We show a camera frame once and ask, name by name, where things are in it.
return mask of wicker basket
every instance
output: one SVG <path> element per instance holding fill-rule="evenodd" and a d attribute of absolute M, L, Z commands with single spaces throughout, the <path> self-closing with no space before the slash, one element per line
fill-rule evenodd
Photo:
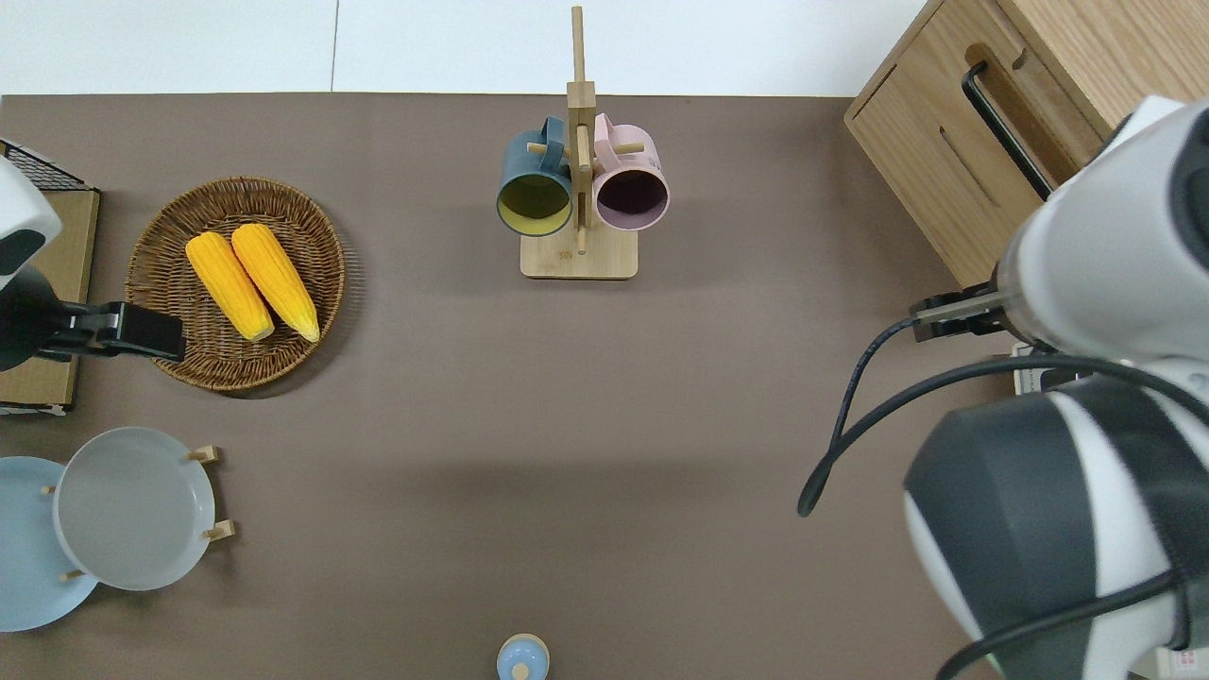
<path fill-rule="evenodd" d="M 331 220 L 301 191 L 271 179 L 232 177 L 203 184 L 164 206 L 134 246 L 126 298 L 184 321 L 185 361 L 156 361 L 168 375 L 206 390 L 231 392 L 266 385 L 301 364 L 308 342 L 274 315 L 273 333 L 260 342 L 241 336 L 210 299 L 185 257 L 203 231 L 231 234 L 242 224 L 267 225 L 282 243 L 319 316 L 326 338 L 345 294 L 345 253 Z"/>

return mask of plate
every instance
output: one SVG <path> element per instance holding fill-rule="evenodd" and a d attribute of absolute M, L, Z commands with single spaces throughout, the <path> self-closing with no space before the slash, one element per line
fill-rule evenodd
<path fill-rule="evenodd" d="M 54 499 L 42 494 L 63 476 L 44 459 L 0 459 L 0 633 L 29 630 L 66 616 L 97 587 L 88 575 L 59 581 L 75 565 L 54 534 Z"/>
<path fill-rule="evenodd" d="M 302 278 L 319 317 L 319 342 L 310 342 L 273 315 L 273 333 L 241 336 L 193 273 L 185 244 L 203 231 L 230 238 L 258 221 L 273 232 Z M 189 385 L 232 392 L 267 385 L 305 362 L 331 329 L 345 295 L 345 252 L 323 209 L 293 186 L 272 179 L 231 177 L 186 191 L 143 231 L 126 275 L 126 299 L 180 318 L 185 361 L 155 363 Z"/>
<path fill-rule="evenodd" d="M 123 590 L 177 582 L 214 528 L 214 491 L 201 463 L 145 427 L 98 434 L 76 451 L 54 494 L 54 531 L 75 565 Z"/>

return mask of corn cob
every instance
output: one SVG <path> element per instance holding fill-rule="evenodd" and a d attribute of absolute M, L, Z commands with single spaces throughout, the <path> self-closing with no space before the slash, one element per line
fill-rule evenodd
<path fill-rule="evenodd" d="M 260 300 L 226 238 L 215 231 L 199 234 L 185 244 L 185 255 L 209 290 L 210 298 L 214 298 L 239 335 L 256 342 L 273 332 L 273 321 L 268 318 L 265 302 Z"/>
<path fill-rule="evenodd" d="M 245 224 L 231 235 L 231 244 L 277 316 L 307 340 L 318 342 L 319 321 L 314 302 L 273 232 L 262 224 Z"/>

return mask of wooden mug tree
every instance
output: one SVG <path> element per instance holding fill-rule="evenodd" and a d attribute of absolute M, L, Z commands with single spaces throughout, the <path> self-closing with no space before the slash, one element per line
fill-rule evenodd
<path fill-rule="evenodd" d="M 571 224 L 549 236 L 521 236 L 521 272 L 531 278 L 624 280 L 638 273 L 638 234 L 601 223 L 592 201 L 596 83 L 584 76 L 584 11 L 571 8 L 575 80 L 567 83 Z M 540 154 L 542 144 L 528 150 Z M 617 148 L 642 151 L 642 144 Z"/>

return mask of drawer handle slot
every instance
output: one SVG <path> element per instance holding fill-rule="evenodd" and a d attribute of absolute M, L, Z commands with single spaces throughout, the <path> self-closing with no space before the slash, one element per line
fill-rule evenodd
<path fill-rule="evenodd" d="M 1029 180 L 1029 185 L 1032 186 L 1032 190 L 1037 192 L 1037 196 L 1040 196 L 1042 201 L 1045 201 L 1051 194 L 1053 194 L 1054 189 L 1049 185 L 1046 177 L 1041 174 L 1041 169 L 1037 167 L 1037 163 L 1032 161 L 1029 154 L 1024 150 L 1024 146 L 1020 145 L 1020 142 L 1012 134 L 1012 131 L 1008 129 L 1003 119 L 1000 117 L 999 111 L 991 106 L 987 96 L 983 94 L 983 91 L 978 87 L 978 74 L 984 70 L 987 70 L 987 62 L 978 62 L 971 67 L 971 69 L 966 71 L 965 77 L 961 79 L 961 92 L 965 93 L 966 99 L 970 100 L 970 104 L 974 108 L 978 117 L 987 123 L 987 127 L 990 129 L 991 134 L 995 136 L 1000 146 L 1007 151 L 1012 162 L 1016 163 L 1020 174 L 1024 175 L 1024 179 Z"/>

